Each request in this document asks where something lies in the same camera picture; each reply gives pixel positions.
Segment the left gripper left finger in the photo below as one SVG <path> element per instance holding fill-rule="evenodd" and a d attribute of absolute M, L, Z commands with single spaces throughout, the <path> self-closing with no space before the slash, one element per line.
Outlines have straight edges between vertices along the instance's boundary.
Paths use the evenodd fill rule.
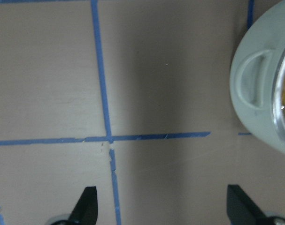
<path fill-rule="evenodd" d="M 56 219 L 48 225 L 95 225 L 97 223 L 97 188 L 86 187 L 68 218 Z"/>

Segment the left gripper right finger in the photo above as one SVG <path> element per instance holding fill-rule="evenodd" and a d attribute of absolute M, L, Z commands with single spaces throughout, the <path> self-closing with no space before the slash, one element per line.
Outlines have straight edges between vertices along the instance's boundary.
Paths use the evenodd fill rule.
<path fill-rule="evenodd" d="M 227 186 L 226 212 L 232 225 L 285 225 L 281 216 L 267 216 L 239 185 Z"/>

